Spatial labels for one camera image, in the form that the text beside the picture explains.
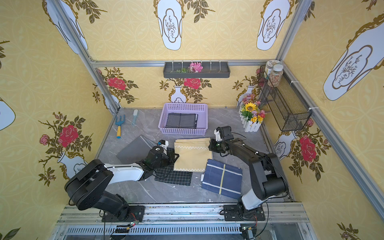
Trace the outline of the blue yellow garden fork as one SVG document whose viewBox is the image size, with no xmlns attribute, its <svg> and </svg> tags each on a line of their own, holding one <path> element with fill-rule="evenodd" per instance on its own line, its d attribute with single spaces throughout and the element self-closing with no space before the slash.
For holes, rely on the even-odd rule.
<svg viewBox="0 0 384 240">
<path fill-rule="evenodd" d="M 125 123 L 126 115 L 117 116 L 115 124 L 117 126 L 117 139 L 122 137 L 122 125 Z"/>
</svg>

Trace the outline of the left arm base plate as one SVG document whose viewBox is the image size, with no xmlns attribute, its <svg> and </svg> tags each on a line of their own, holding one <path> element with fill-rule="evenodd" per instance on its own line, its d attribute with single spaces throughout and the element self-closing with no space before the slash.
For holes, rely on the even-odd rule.
<svg viewBox="0 0 384 240">
<path fill-rule="evenodd" d="M 143 221 L 145 213 L 145 206 L 124 206 L 121 210 L 119 210 L 115 215 L 111 213 L 106 213 L 105 216 L 102 217 L 103 223 L 128 223 L 134 221 Z"/>
</svg>

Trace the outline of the plain grey folded pillowcase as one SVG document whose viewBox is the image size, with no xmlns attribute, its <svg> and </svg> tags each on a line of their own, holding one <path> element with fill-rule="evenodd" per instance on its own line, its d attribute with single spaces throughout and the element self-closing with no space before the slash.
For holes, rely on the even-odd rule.
<svg viewBox="0 0 384 240">
<path fill-rule="evenodd" d="M 149 151 L 156 145 L 152 140 L 140 135 L 122 149 L 117 154 L 117 158 L 122 164 L 133 164 L 145 159 Z"/>
</svg>

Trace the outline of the blue striped pillowcase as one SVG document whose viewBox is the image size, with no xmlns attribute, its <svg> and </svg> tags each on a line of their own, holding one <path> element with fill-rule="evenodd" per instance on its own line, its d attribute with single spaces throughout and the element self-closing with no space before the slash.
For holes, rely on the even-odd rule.
<svg viewBox="0 0 384 240">
<path fill-rule="evenodd" d="M 202 188 L 210 192 L 238 199 L 241 194 L 243 170 L 216 160 L 207 161 Z"/>
</svg>

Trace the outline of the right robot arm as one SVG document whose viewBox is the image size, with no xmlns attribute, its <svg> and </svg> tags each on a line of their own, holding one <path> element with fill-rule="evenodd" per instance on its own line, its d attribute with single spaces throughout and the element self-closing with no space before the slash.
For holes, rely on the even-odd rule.
<svg viewBox="0 0 384 240">
<path fill-rule="evenodd" d="M 270 199 L 284 198 L 289 194 L 289 185 L 276 154 L 261 153 L 248 146 L 242 139 L 233 136 L 230 126 L 218 127 L 214 134 L 215 138 L 210 140 L 210 151 L 235 156 L 249 166 L 252 188 L 238 204 L 241 216 Z"/>
</svg>

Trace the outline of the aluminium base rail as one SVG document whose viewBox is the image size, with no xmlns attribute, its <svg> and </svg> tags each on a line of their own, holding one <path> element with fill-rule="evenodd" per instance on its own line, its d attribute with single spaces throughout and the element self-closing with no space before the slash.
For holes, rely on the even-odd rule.
<svg viewBox="0 0 384 240">
<path fill-rule="evenodd" d="M 79 211 L 67 206 L 51 234 L 52 240 L 70 237 L 89 239 L 130 236 L 239 235 L 246 240 L 314 240 L 315 231 L 301 203 L 267 203 L 262 206 L 265 221 L 227 222 L 219 213 L 235 203 L 157 203 L 145 206 L 142 222 L 103 223 L 104 212 Z"/>
</svg>

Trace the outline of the yellow pillowcase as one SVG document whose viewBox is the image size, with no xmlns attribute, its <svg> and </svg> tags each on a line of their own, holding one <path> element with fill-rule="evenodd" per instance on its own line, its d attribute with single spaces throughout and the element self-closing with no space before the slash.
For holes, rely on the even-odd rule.
<svg viewBox="0 0 384 240">
<path fill-rule="evenodd" d="M 179 155 L 174 171 L 204 172 L 213 154 L 209 150 L 210 138 L 179 139 L 174 143 L 175 153 Z"/>
</svg>

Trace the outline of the grey plaid pillowcase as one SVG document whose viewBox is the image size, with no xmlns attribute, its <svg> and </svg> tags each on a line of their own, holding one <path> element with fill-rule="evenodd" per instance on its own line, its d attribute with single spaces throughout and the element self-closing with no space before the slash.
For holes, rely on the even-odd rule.
<svg viewBox="0 0 384 240">
<path fill-rule="evenodd" d="M 196 129 L 197 121 L 197 114 L 169 113 L 166 128 Z"/>
</svg>

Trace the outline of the glass jar back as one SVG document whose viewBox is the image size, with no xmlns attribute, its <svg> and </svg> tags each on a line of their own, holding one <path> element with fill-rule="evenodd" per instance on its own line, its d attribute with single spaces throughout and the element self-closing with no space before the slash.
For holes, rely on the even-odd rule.
<svg viewBox="0 0 384 240">
<path fill-rule="evenodd" d="M 273 71 L 273 67 L 275 65 L 280 65 L 282 62 L 278 60 L 269 60 L 265 65 L 265 76 L 268 77 L 270 73 Z"/>
</svg>

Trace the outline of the pink artificial flower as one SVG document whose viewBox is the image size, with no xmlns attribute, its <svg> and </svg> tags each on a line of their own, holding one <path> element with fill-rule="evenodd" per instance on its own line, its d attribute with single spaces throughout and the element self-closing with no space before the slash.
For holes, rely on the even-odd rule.
<svg viewBox="0 0 384 240">
<path fill-rule="evenodd" d="M 189 66 L 189 70 L 191 73 L 201 73 L 203 70 L 203 65 L 200 62 L 192 62 Z"/>
</svg>

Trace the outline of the glass jar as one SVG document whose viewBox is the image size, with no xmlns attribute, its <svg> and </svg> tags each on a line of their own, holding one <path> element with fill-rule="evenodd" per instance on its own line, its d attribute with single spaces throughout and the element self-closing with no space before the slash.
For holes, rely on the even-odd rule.
<svg viewBox="0 0 384 240">
<path fill-rule="evenodd" d="M 275 65 L 280 65 L 282 62 L 278 60 L 269 60 L 265 65 L 265 76 L 268 77 L 270 73 L 273 71 L 273 67 Z"/>
<path fill-rule="evenodd" d="M 284 73 L 283 69 L 284 69 L 284 66 L 281 64 L 276 64 L 273 66 L 273 70 L 269 75 L 269 81 L 268 81 L 268 85 L 270 87 L 277 87 L 279 85 Z"/>
</svg>

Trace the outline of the glass jar front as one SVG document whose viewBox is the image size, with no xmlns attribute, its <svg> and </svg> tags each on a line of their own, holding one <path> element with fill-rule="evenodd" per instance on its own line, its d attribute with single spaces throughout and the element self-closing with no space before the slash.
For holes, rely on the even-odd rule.
<svg viewBox="0 0 384 240">
<path fill-rule="evenodd" d="M 269 75 L 269 81 L 268 81 L 268 85 L 270 87 L 277 87 L 279 85 L 284 73 L 283 69 L 284 69 L 284 66 L 281 64 L 276 64 L 273 66 L 273 70 Z"/>
</svg>

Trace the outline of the black grid pillowcase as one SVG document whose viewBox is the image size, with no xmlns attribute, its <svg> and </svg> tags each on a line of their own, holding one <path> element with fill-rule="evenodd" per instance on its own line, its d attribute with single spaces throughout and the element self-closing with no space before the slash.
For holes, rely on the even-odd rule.
<svg viewBox="0 0 384 240">
<path fill-rule="evenodd" d="M 167 151 L 167 154 L 168 152 L 175 152 L 175 150 L 171 148 L 169 151 Z M 155 181 L 167 184 L 190 186 L 193 173 L 186 171 L 176 171 L 174 170 L 174 165 L 169 165 L 167 167 L 153 171 L 152 176 L 155 177 Z"/>
</svg>

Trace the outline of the small light blue brush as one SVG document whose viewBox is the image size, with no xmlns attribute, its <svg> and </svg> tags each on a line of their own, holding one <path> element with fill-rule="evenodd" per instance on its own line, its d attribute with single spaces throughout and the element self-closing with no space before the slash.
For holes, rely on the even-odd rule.
<svg viewBox="0 0 384 240">
<path fill-rule="evenodd" d="M 136 121 L 137 121 L 138 113 L 139 113 L 139 110 L 138 110 L 138 109 L 135 109 L 134 112 L 133 112 L 133 120 L 132 120 L 132 123 L 131 123 L 132 126 L 135 126 L 135 125 L 136 125 Z"/>
</svg>

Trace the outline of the flower pot white fence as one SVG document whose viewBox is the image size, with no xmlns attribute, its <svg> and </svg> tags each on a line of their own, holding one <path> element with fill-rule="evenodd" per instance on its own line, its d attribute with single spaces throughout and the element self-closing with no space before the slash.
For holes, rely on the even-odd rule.
<svg viewBox="0 0 384 240">
<path fill-rule="evenodd" d="M 260 109 L 260 104 L 254 94 L 247 94 L 241 100 L 239 114 L 246 133 L 257 132 L 266 117 L 267 113 Z"/>
</svg>

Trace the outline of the purple plastic basket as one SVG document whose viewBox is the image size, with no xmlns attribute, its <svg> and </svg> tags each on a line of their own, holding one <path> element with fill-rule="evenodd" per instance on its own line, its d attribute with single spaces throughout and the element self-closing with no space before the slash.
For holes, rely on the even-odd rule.
<svg viewBox="0 0 384 240">
<path fill-rule="evenodd" d="M 158 127 L 163 134 L 204 136 L 208 129 L 208 105 L 165 103 Z"/>
</svg>

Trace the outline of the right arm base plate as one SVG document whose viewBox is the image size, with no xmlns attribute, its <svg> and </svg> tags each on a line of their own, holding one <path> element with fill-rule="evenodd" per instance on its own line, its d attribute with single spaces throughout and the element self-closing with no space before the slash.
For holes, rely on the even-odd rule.
<svg viewBox="0 0 384 240">
<path fill-rule="evenodd" d="M 240 205 L 224 205 L 219 214 L 224 216 L 227 222 L 266 220 L 264 209 L 261 206 L 253 210 L 246 210 Z"/>
</svg>

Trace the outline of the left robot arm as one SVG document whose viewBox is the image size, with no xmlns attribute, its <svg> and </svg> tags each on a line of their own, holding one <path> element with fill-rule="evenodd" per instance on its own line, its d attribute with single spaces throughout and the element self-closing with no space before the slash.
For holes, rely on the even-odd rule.
<svg viewBox="0 0 384 240">
<path fill-rule="evenodd" d="M 160 145 L 152 147 L 144 159 L 129 165 L 104 164 L 95 159 L 66 183 L 69 204 L 80 211 L 95 208 L 104 212 L 103 222 L 142 222 L 145 206 L 131 207 L 121 195 L 106 188 L 120 182 L 144 181 L 154 176 L 156 170 L 173 165 L 179 157 Z"/>
</svg>

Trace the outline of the grey wall tray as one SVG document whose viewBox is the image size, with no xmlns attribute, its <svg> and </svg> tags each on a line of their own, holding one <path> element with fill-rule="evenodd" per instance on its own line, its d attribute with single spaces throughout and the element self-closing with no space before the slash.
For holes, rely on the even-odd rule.
<svg viewBox="0 0 384 240">
<path fill-rule="evenodd" d="M 167 79 L 229 78 L 230 73 L 229 64 L 224 61 L 171 61 L 163 67 Z"/>
</svg>

